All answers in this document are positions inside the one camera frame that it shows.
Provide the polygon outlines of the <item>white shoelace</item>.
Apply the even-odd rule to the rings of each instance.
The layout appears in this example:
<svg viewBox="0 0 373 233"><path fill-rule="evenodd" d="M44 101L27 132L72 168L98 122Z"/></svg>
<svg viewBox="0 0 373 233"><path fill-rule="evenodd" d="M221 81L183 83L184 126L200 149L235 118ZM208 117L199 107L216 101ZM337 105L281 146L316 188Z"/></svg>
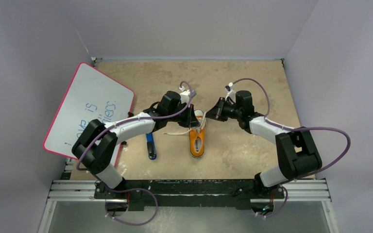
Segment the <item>white shoelace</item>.
<svg viewBox="0 0 373 233"><path fill-rule="evenodd" d="M188 129L185 132L180 132L180 133L164 133L164 134L178 136L178 135L184 135L184 134L187 134L187 133L190 133L190 132L196 132L198 134L203 133L204 129L206 127L206 113L207 112L198 109L198 110L195 110L194 113L195 113L195 116L197 117L197 119L199 120L199 123L200 123L199 127L190 128L190 129Z"/></svg>

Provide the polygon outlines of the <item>orange canvas sneaker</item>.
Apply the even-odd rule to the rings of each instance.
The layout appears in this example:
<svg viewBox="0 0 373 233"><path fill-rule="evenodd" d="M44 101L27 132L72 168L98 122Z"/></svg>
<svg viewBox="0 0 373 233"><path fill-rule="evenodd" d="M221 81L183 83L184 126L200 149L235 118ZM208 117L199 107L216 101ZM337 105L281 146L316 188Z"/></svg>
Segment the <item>orange canvas sneaker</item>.
<svg viewBox="0 0 373 233"><path fill-rule="evenodd" d="M200 158L204 154L206 118L205 112L202 110L195 110L194 113L200 123L200 126L195 129L191 129L189 132L189 148L192 157Z"/></svg>

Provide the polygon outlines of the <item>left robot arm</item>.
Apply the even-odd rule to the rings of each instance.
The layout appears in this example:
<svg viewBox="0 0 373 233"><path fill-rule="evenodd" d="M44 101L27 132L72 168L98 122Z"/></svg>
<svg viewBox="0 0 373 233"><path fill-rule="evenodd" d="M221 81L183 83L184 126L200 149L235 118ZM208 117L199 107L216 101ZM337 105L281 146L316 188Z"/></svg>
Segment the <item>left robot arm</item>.
<svg viewBox="0 0 373 233"><path fill-rule="evenodd" d="M156 132L168 122L176 122L184 128L199 127L191 100L195 90L181 93L168 91L159 102L143 112L124 120L102 123L89 122L72 146L72 154L86 169L107 187L106 192L115 199L125 194L126 180L111 164L115 147L138 135Z"/></svg>

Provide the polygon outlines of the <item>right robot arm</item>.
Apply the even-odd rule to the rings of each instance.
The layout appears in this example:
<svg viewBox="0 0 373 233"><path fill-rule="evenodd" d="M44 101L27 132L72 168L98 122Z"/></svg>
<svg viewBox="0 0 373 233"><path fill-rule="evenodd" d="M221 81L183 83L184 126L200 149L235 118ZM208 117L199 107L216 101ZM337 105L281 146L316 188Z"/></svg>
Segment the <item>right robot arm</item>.
<svg viewBox="0 0 373 233"><path fill-rule="evenodd" d="M244 131L260 136L276 146L278 165L254 177L253 191L261 198L272 192L272 187L316 171L322 167L313 137L309 131L285 130L267 122L265 116L255 111L252 95L247 90L236 93L235 100L219 98L206 113L209 119L225 122L238 121Z"/></svg>

